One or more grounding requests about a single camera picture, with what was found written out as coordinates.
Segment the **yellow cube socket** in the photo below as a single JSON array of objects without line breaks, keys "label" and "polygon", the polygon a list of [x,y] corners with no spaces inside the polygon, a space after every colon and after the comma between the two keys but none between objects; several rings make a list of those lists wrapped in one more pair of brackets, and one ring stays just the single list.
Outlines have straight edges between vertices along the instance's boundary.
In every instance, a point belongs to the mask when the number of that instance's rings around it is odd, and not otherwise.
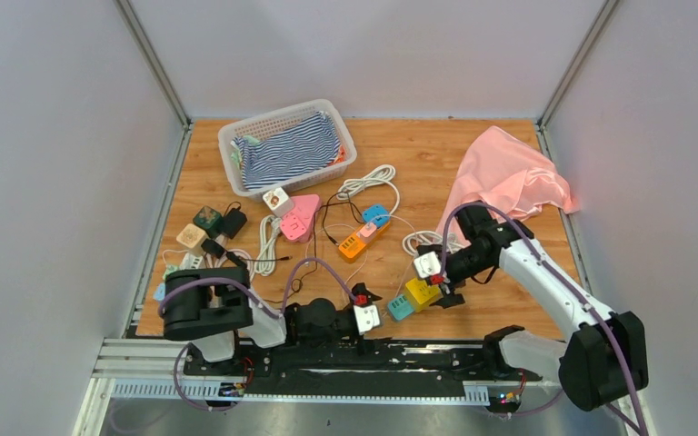
[{"label": "yellow cube socket", "polygon": [[404,285],[403,295],[414,312],[421,312],[443,297],[437,285],[430,285],[417,278],[412,278]]}]

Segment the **teal USB power strip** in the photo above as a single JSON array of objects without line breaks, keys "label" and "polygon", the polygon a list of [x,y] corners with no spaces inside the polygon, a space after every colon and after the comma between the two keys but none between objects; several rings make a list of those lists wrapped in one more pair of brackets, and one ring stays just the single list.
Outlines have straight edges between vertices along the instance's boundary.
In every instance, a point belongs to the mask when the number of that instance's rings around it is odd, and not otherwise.
[{"label": "teal USB power strip", "polygon": [[387,303],[387,311],[395,322],[400,322],[415,313],[405,295],[400,294]]}]

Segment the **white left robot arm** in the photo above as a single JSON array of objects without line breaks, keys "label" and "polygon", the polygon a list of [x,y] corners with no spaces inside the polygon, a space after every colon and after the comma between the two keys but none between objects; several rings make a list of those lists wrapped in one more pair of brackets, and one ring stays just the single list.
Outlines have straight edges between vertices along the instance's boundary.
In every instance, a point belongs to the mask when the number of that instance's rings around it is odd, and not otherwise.
[{"label": "white left robot arm", "polygon": [[362,340],[382,325],[379,300],[359,283],[341,310],[318,298],[277,311],[256,293],[246,268],[222,267],[169,273],[157,313],[165,339],[189,342],[217,373],[230,375],[242,363],[240,334],[261,349]]}]

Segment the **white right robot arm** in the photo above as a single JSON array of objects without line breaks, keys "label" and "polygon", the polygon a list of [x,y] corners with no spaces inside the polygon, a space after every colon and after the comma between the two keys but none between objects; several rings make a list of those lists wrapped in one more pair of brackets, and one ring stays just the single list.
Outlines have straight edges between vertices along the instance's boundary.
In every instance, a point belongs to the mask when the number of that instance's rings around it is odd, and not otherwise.
[{"label": "white right robot arm", "polygon": [[467,245],[449,251],[440,243],[419,243],[413,264],[419,279],[440,287],[444,299],[479,273],[501,270],[516,280],[551,317],[564,340],[536,336],[510,326],[485,337],[483,367],[495,379],[517,369],[559,384],[582,411],[623,397],[636,399],[649,384],[645,329],[633,312],[618,313],[600,302],[561,268],[531,230],[497,207],[480,201],[455,207]]}]

